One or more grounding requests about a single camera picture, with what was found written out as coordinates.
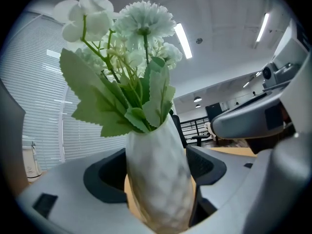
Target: white vase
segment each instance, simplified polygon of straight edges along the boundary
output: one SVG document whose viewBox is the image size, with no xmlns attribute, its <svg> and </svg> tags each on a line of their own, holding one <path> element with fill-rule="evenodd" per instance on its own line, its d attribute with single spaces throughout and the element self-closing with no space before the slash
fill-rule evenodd
<svg viewBox="0 0 312 234">
<path fill-rule="evenodd" d="M 193 208 L 193 187 L 170 115 L 149 134 L 130 132 L 126 157 L 132 194 L 143 222 L 158 234 L 186 230 Z"/>
</svg>

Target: office chair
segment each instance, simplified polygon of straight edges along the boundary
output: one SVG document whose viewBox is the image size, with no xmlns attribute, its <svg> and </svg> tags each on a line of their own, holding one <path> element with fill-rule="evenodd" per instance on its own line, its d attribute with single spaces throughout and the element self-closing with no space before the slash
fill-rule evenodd
<svg viewBox="0 0 312 234">
<path fill-rule="evenodd" d="M 186 139 L 185 139 L 183 132 L 182 132 L 182 129 L 181 129 L 180 118 L 177 115 L 171 115 L 171 117 L 175 123 L 175 127 L 177 128 L 177 131 L 179 132 L 182 145 L 185 148 L 187 146 L 187 143 L 186 143 Z"/>
</svg>

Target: fluorescent light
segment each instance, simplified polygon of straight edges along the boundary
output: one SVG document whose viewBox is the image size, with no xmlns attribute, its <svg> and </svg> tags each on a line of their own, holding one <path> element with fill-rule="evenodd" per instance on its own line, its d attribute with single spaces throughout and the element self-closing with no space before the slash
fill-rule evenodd
<svg viewBox="0 0 312 234">
<path fill-rule="evenodd" d="M 243 86 L 243 88 L 246 87 L 248 84 L 249 84 L 249 81 Z"/>
<path fill-rule="evenodd" d="M 260 41 L 260 40 L 261 40 L 261 37 L 262 37 L 262 35 L 263 35 L 265 26 L 267 26 L 267 23 L 268 23 L 269 15 L 270 15 L 269 13 L 266 13 L 266 14 L 264 15 L 263 24 L 262 24 L 262 26 L 261 26 L 261 29 L 260 29 L 260 32 L 259 32 L 259 36 L 258 36 L 258 38 L 257 38 L 256 41 Z"/>
<path fill-rule="evenodd" d="M 55 51 L 53 51 L 53 50 L 47 49 L 47 56 L 50 56 L 50 57 L 54 57 L 54 58 L 56 58 L 56 59 L 59 59 L 60 53 L 55 52 Z"/>
<path fill-rule="evenodd" d="M 178 23 L 176 25 L 175 32 L 181 42 L 186 59 L 191 58 L 192 57 L 191 48 L 190 48 L 189 42 L 187 41 L 187 38 L 186 38 L 184 29 L 181 23 Z"/>
</svg>

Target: white bottle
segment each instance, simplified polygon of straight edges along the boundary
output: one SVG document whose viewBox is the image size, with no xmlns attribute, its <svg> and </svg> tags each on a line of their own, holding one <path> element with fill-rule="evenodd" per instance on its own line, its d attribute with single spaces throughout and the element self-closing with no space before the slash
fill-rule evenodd
<svg viewBox="0 0 312 234">
<path fill-rule="evenodd" d="M 27 136 L 23 136 L 23 160 L 28 182 L 36 181 L 42 174 L 37 161 L 35 144 Z"/>
</svg>

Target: white flower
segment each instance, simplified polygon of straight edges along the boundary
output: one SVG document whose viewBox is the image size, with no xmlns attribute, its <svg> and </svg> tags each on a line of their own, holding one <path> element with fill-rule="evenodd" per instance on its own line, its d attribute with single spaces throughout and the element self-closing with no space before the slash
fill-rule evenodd
<svg viewBox="0 0 312 234">
<path fill-rule="evenodd" d="M 119 13 L 114 29 L 128 39 L 128 49 L 143 47 L 143 33 L 148 34 L 148 42 L 162 41 L 163 37 L 175 33 L 175 21 L 166 7 L 148 2 L 127 5 Z"/>
<path fill-rule="evenodd" d="M 144 59 L 144 52 L 142 50 L 133 50 L 132 52 L 128 52 L 126 55 L 130 67 L 145 67 L 146 60 Z"/>
<path fill-rule="evenodd" d="M 83 59 L 98 75 L 107 68 L 105 62 L 88 47 L 77 49 L 75 54 Z"/>
<path fill-rule="evenodd" d="M 182 53 L 173 44 L 165 42 L 160 48 L 159 56 L 162 57 L 169 69 L 176 67 L 176 63 L 182 60 Z"/>
<path fill-rule="evenodd" d="M 68 42 L 80 41 L 83 34 L 83 17 L 86 16 L 87 41 L 98 41 L 112 26 L 114 7 L 108 0 L 65 0 L 53 10 L 55 20 L 65 23 L 63 38 Z"/>
</svg>

